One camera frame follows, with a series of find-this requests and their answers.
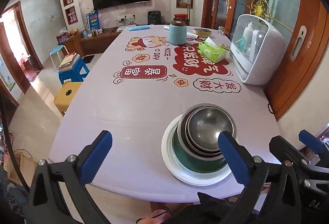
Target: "doorway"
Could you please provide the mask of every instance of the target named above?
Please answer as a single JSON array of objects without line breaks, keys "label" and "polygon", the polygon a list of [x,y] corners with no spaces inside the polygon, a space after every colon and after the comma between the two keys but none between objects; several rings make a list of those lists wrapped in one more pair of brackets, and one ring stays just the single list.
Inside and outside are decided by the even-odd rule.
[{"label": "doorway", "polygon": [[43,69],[43,66],[27,33],[20,2],[15,3],[4,11],[0,17],[0,23],[3,23],[8,45],[14,55],[14,59],[19,64],[26,78],[33,82]]}]

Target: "doormat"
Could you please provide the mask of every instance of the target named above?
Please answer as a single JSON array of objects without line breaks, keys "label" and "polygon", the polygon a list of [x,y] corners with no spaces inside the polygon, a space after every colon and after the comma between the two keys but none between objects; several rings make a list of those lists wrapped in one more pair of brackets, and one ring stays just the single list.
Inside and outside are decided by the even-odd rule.
[{"label": "doormat", "polygon": [[82,59],[85,63],[90,63],[94,57],[95,55],[90,55],[90,56],[85,56]]}]

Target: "white dish sterilizer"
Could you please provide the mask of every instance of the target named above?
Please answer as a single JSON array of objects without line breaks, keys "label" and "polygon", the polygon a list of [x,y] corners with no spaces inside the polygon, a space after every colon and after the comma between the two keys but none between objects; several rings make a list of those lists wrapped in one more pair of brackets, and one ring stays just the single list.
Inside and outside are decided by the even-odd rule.
[{"label": "white dish sterilizer", "polygon": [[230,58],[243,83],[265,85],[285,53],[281,33],[268,21],[243,14],[234,30]]}]

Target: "stack of books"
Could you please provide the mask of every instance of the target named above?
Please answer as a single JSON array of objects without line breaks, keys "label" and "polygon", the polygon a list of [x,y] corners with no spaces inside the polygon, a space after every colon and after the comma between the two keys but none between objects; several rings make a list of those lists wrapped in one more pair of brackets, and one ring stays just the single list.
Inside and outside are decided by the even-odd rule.
[{"label": "stack of books", "polygon": [[72,52],[71,54],[67,55],[62,63],[60,64],[60,67],[58,68],[59,72],[69,71],[73,68],[73,66],[76,64],[76,62],[79,60],[80,55]]}]

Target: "teal ceramic jar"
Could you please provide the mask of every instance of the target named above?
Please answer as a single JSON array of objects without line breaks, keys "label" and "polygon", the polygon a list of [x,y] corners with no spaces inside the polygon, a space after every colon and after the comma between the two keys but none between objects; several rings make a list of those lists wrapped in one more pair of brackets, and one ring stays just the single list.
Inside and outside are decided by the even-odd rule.
[{"label": "teal ceramic jar", "polygon": [[184,21],[172,21],[169,26],[168,41],[172,45],[186,43],[186,23]]}]

